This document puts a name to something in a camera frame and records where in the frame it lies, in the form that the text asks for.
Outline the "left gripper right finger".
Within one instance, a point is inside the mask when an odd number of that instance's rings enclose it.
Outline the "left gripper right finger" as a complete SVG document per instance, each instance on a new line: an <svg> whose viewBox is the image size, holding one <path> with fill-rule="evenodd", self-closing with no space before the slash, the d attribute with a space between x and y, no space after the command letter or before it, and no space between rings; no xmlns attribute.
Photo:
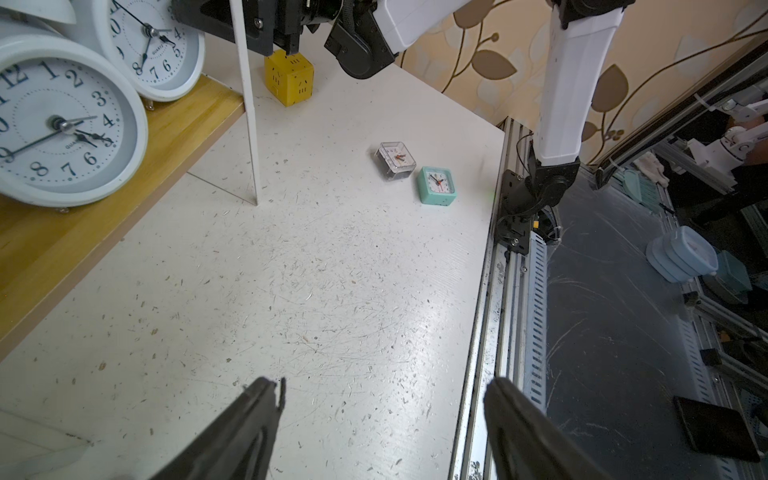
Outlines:
<svg viewBox="0 0 768 480"><path fill-rule="evenodd" d="M499 479L608 479L509 379L495 377L483 398Z"/></svg>

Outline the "white twin-bell alarm clock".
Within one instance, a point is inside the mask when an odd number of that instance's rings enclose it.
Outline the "white twin-bell alarm clock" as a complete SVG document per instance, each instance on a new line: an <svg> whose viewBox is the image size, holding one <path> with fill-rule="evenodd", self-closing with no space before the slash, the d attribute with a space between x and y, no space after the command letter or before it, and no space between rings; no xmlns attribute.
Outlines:
<svg viewBox="0 0 768 480"><path fill-rule="evenodd" d="M1 8L55 23L71 25L77 22L70 0L1 0Z"/></svg>
<svg viewBox="0 0 768 480"><path fill-rule="evenodd" d="M97 202L134 177L148 140L141 99L109 61L40 21L2 16L2 195Z"/></svg>

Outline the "grey square alarm clock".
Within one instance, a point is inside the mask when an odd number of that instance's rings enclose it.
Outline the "grey square alarm clock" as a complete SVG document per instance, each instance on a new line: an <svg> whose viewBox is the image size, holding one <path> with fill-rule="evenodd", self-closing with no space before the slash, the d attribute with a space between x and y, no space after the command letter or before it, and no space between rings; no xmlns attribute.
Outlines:
<svg viewBox="0 0 768 480"><path fill-rule="evenodd" d="M376 159L388 180L408 178L417 166L408 148L401 141L382 142L376 152Z"/></svg>

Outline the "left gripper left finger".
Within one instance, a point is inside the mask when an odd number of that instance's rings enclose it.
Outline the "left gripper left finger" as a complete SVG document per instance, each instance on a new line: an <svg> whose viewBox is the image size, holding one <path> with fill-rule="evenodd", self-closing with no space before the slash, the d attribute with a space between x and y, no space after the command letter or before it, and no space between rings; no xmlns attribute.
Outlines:
<svg viewBox="0 0 768 480"><path fill-rule="evenodd" d="M155 479L265 479L286 403L286 380L257 378Z"/></svg>

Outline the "large white twin-bell clock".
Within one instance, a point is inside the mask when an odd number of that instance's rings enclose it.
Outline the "large white twin-bell clock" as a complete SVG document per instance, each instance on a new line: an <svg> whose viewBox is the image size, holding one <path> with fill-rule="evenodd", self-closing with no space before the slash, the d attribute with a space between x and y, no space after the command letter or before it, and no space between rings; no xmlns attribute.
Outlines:
<svg viewBox="0 0 768 480"><path fill-rule="evenodd" d="M71 3L76 23L61 33L106 58L154 102L172 102L197 84L205 37L178 21L170 1L81 0Z"/></svg>

